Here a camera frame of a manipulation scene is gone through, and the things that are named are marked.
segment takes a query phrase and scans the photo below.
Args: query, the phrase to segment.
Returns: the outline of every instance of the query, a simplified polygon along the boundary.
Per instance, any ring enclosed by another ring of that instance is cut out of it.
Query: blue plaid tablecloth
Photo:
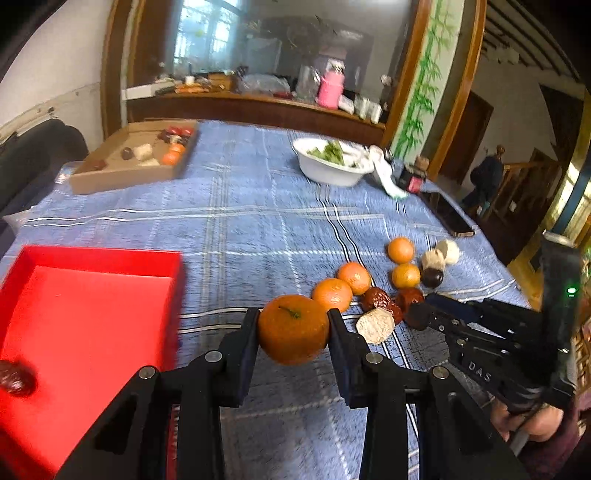
[[[181,251],[187,284],[178,364],[185,365],[238,328],[248,307],[284,294],[309,296],[348,261],[363,264],[378,287],[394,293],[388,242],[407,236],[421,254],[448,237],[420,199],[392,200],[370,176],[352,189],[308,181],[291,149],[300,132],[213,121],[200,130],[178,180],[74,196],[62,174],[0,261],[0,274],[25,244]],[[439,292],[526,306],[475,230],[457,241],[461,259],[448,267]],[[343,316],[349,329],[360,315],[355,302]],[[420,370],[448,355],[442,335],[404,324],[374,350]],[[418,478],[417,423],[412,407],[407,413],[409,478]],[[279,366],[259,350],[245,404],[222,411],[227,478],[356,479],[365,420],[366,410],[349,410],[340,398],[327,349],[299,367]]]

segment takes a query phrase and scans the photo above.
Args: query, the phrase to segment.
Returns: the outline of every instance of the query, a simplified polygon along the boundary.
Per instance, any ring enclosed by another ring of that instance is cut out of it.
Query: white container
[[[323,151],[327,143],[321,138],[299,138],[293,142],[293,149],[300,161],[300,168],[310,180],[337,187],[352,187],[361,180],[363,175],[374,171],[374,165],[369,162],[366,162],[363,168],[341,167],[308,155],[308,151],[313,150],[314,147]]]

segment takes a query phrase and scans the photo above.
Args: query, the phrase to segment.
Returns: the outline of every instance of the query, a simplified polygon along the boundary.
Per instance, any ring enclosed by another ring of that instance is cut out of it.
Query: pink thermos
[[[339,108],[339,98],[345,89],[344,84],[345,74],[340,66],[335,66],[334,70],[326,72],[320,79],[318,105],[337,110]]]

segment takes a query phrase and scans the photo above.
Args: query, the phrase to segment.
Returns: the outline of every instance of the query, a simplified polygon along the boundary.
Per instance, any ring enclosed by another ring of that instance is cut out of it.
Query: human hand
[[[511,432],[521,427],[527,415],[527,413],[511,414],[507,405],[497,399],[492,403],[491,423],[506,442],[509,440]],[[533,442],[546,442],[558,430],[563,416],[564,412],[559,408],[545,406],[531,417],[521,430],[527,432]]]

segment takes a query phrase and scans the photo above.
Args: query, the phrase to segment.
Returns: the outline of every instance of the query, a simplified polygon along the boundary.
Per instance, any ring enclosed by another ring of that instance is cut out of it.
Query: doorway
[[[490,103],[470,92],[456,135],[441,166],[441,175],[462,184],[478,152],[493,110]]]

